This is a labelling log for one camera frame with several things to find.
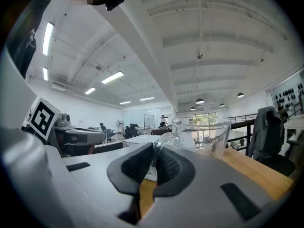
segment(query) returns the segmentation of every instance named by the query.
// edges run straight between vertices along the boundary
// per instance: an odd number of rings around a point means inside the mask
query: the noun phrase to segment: smoke detector
[[[197,59],[202,59],[203,58],[203,54],[202,53],[199,53],[197,56],[196,56]]]

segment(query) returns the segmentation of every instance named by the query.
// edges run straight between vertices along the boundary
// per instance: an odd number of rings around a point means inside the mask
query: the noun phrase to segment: black rubber grip pad
[[[85,168],[90,166],[89,163],[83,162],[83,163],[79,163],[79,164],[74,164],[74,165],[67,165],[66,168],[68,171],[77,171],[79,169]]]
[[[185,157],[163,147],[156,162],[157,184],[154,197],[170,197],[182,192],[195,177],[193,164]]]
[[[153,156],[153,144],[126,154],[110,163],[107,175],[120,193],[139,197],[139,185],[150,168]]]
[[[226,183],[220,187],[244,221],[251,219],[260,212],[258,206],[255,205],[236,184]]]

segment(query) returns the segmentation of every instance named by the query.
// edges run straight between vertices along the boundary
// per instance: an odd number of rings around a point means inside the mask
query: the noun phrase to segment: glass handle
[[[157,177],[156,162],[166,144],[172,144],[176,148],[180,147],[180,138],[176,133],[164,133],[153,146],[153,156],[150,163],[150,170],[154,177]]]

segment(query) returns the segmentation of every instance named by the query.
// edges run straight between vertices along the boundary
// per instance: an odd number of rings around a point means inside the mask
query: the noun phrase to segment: cup rim
[[[226,117],[221,117],[221,116],[198,116],[198,117],[204,117],[204,118],[217,118],[217,119],[223,119],[223,123],[218,123],[218,124],[213,124],[213,125],[191,125],[191,124],[181,124],[181,123],[176,123],[174,120],[176,119],[186,119],[186,118],[196,118],[197,116],[190,117],[190,116],[181,116],[181,117],[175,117],[172,119],[171,124],[174,126],[186,126],[186,127],[195,127],[195,128],[208,128],[208,129],[219,129],[219,128],[225,128],[231,126],[231,120]]]

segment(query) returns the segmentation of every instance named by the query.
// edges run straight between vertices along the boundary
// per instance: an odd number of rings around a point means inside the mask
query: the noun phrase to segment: chair seat
[[[295,164],[280,154],[270,159],[261,159],[260,162],[285,176],[289,176],[295,170]]]

